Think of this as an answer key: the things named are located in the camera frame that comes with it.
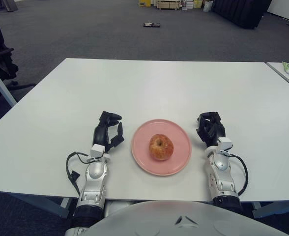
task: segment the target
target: cardboard box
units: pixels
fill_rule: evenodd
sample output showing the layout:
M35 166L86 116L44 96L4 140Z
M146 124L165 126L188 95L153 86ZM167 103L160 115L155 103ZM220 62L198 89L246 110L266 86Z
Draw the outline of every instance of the cardboard box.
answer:
M179 8L179 2L170 2L170 9Z
M158 1L157 8L170 8L170 3L168 1Z

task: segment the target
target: box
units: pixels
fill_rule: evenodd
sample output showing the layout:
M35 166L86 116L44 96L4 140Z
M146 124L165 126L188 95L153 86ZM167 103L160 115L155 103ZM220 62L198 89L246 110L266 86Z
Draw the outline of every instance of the box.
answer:
M157 8L170 8L170 3L168 1L158 1Z
M179 8L179 2L170 2L170 9Z
M202 0L195 0L194 8L201 8L201 7L202 7Z
M139 6L151 6L151 0L139 0Z

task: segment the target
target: green object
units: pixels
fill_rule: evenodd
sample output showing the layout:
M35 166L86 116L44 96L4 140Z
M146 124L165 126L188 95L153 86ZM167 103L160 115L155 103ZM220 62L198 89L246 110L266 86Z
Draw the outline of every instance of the green object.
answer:
M284 71L289 74L289 63L286 63L286 62L282 62L282 65L283 65L283 68L284 68Z

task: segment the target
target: pink plate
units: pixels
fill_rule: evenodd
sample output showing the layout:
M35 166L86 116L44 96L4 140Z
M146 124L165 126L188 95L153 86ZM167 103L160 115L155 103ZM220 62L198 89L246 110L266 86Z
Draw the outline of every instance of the pink plate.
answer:
M172 156L165 161L155 160L149 153L149 142L153 135L164 134L174 145ZM154 119L142 124L131 141L134 159L145 171L169 176L181 171L188 163L192 146L185 131L174 122L166 119Z

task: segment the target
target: table leg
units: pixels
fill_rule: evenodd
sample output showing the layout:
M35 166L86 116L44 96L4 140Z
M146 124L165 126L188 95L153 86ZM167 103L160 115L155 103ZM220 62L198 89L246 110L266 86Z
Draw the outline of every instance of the table leg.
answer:
M260 207L260 203L253 203L252 211L254 218L262 218L274 214L284 214L289 212L289 201L273 202L266 206Z
M72 200L71 198L64 198L61 204L59 205L43 196L16 194L16 193L10 193L10 195L26 203L29 203L35 207L38 207L42 210L58 215L61 218L67 218L69 214L68 207Z
M0 92L11 107L17 104L16 100L13 98L13 96L11 95L11 93L9 92L6 85L2 82L1 79L0 79Z

